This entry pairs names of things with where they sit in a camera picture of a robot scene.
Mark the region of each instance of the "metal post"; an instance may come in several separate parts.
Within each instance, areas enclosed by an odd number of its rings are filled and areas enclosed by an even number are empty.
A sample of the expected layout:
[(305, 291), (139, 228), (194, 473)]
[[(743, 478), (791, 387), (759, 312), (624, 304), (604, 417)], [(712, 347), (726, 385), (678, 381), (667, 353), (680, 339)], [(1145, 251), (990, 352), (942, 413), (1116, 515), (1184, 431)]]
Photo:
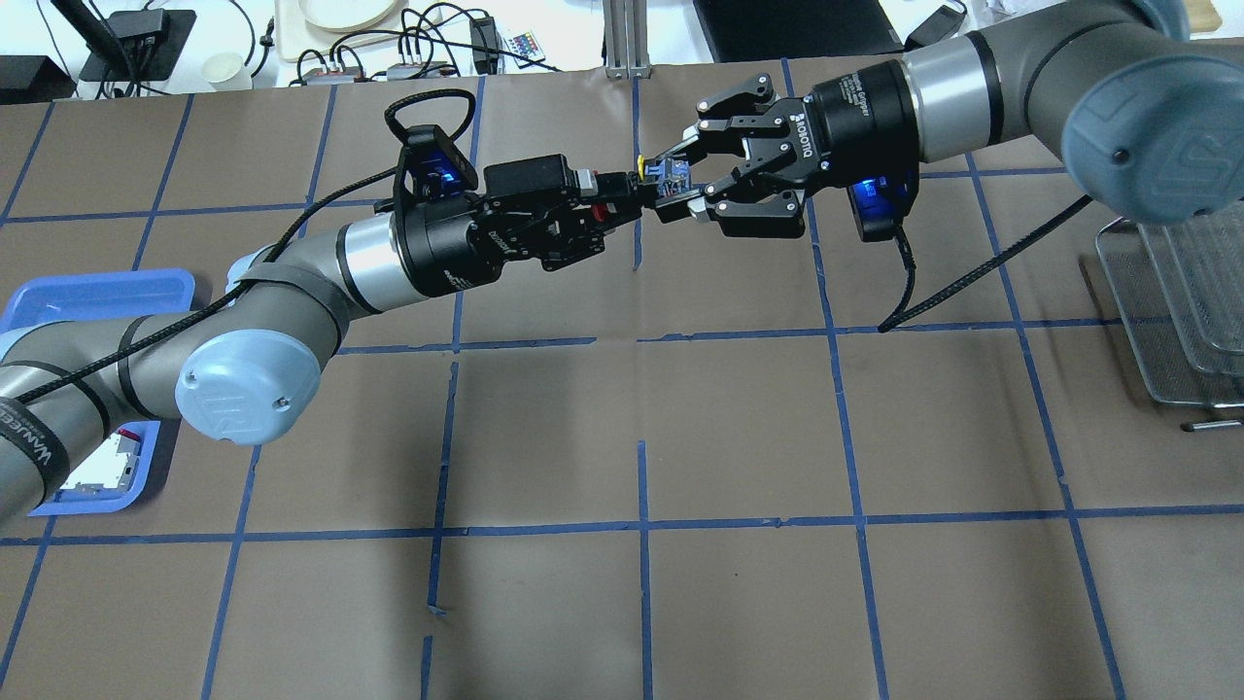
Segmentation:
[(648, 0), (605, 0), (605, 70), (613, 80), (648, 77)]

